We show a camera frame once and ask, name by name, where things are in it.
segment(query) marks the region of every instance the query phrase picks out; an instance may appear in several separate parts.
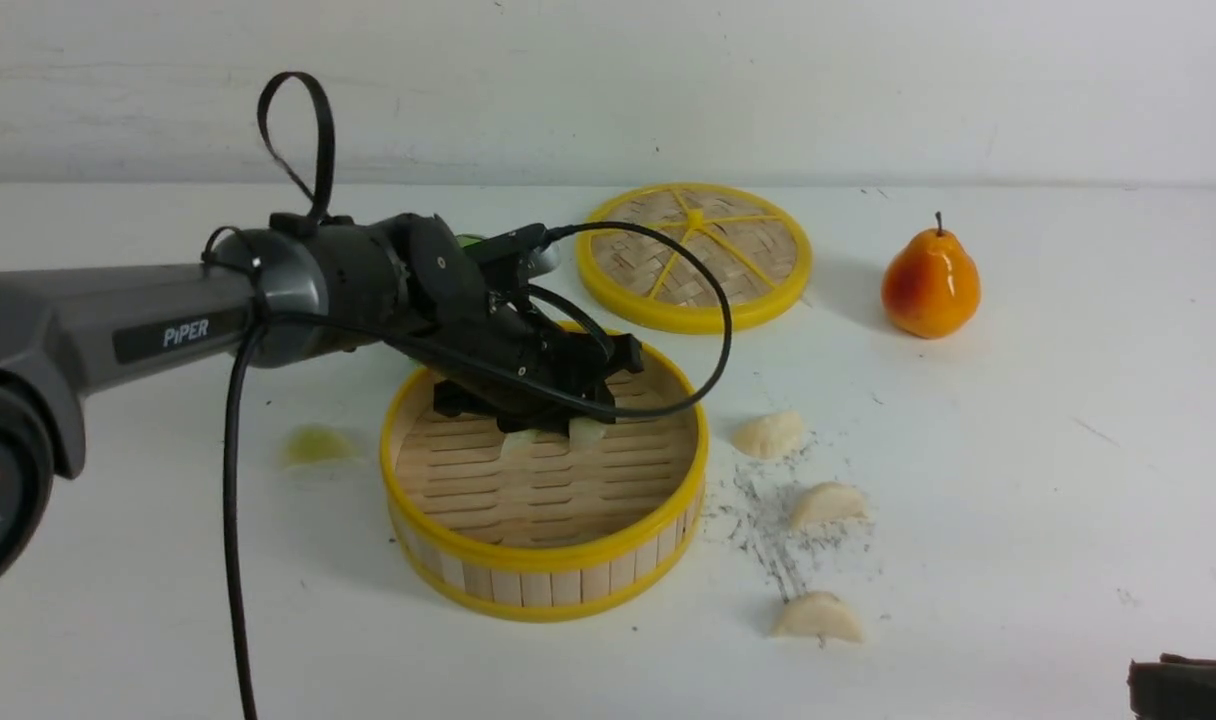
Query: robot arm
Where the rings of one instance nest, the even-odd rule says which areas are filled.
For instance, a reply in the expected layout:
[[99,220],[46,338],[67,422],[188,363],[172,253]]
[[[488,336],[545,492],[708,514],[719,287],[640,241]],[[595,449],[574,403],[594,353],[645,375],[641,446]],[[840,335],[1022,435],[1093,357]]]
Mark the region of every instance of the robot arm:
[[[271,218],[223,238],[212,263],[0,272],[0,574],[35,530],[52,477],[81,473],[83,398],[232,351],[259,314],[334,324],[271,325],[258,369],[376,342],[337,328],[349,325],[610,404],[603,381],[641,370],[638,343],[567,333],[527,302],[527,281],[550,270],[547,243],[541,225],[463,249],[439,218],[333,220],[306,237]],[[402,349],[444,378],[443,414],[489,415],[507,432],[565,432],[578,415],[438,351]]]

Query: white wall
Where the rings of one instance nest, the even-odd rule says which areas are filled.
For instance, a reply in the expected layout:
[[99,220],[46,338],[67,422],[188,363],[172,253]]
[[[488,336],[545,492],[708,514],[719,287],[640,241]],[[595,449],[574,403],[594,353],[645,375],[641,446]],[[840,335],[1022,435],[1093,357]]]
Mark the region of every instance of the white wall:
[[282,69],[348,181],[1216,184],[1216,0],[0,0],[0,179],[278,178]]

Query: dark object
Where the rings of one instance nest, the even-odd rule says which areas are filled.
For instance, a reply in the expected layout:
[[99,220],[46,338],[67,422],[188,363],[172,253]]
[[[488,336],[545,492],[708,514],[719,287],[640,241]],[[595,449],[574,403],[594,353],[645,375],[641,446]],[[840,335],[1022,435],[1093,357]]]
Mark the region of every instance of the dark object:
[[1216,660],[1133,662],[1128,693],[1138,720],[1216,720]]
[[[300,79],[319,124],[315,187],[270,142],[266,113],[276,88]],[[280,73],[257,105],[261,141],[311,201],[305,215],[275,213],[268,227],[220,227],[201,264],[0,272],[0,575],[41,519],[54,476],[84,465],[84,396],[233,351],[221,465],[230,621],[246,719],[255,719],[238,556],[240,404],[247,369],[353,351],[384,342],[445,381],[435,406],[485,414],[505,431],[567,433],[591,416],[662,418],[680,414],[722,377],[732,310],[719,281],[681,243],[652,227],[534,224],[467,249],[443,219],[401,214],[371,225],[331,215],[334,128],[323,88],[305,73]],[[604,381],[638,372],[632,336],[608,336],[572,302],[529,283],[561,238],[595,227],[644,234],[675,251],[714,288],[724,319],[716,367],[691,396],[663,407],[618,407]],[[533,300],[580,324],[565,331]]]

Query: piper logo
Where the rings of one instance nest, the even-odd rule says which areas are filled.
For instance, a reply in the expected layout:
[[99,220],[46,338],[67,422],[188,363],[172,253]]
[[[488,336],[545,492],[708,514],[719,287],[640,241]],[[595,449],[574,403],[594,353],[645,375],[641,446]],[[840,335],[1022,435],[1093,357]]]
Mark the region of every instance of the piper logo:
[[164,347],[184,345],[187,342],[203,341],[207,337],[207,320],[195,320],[192,324],[174,325],[164,331]]

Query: black strap loop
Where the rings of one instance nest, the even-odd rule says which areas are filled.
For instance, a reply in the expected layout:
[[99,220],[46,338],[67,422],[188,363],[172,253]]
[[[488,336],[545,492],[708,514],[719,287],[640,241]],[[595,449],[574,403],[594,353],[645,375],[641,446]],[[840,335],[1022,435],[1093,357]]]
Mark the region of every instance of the black strap loop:
[[[270,142],[270,126],[268,125],[270,101],[274,100],[278,86],[282,86],[291,78],[300,79],[302,85],[305,85],[306,90],[310,91],[310,101],[315,105],[319,145],[315,152],[314,190],[306,187],[306,182],[302,181],[302,178],[293,171],[288,161],[285,161],[283,156],[280,156],[278,151],[275,151],[274,142]],[[310,213],[306,214],[306,220],[310,220],[310,224],[316,226],[320,223],[326,223],[330,219],[328,203],[333,199],[333,167],[337,163],[337,133],[334,131],[333,109],[328,105],[328,95],[325,94],[323,85],[320,85],[317,79],[310,74],[300,72],[285,72],[270,78],[265,90],[261,90],[261,96],[257,100],[257,129],[261,131],[261,142],[270,151],[275,164],[283,168],[285,173],[288,173],[288,178],[292,178],[292,182],[297,187],[300,187],[302,192],[310,199]]]

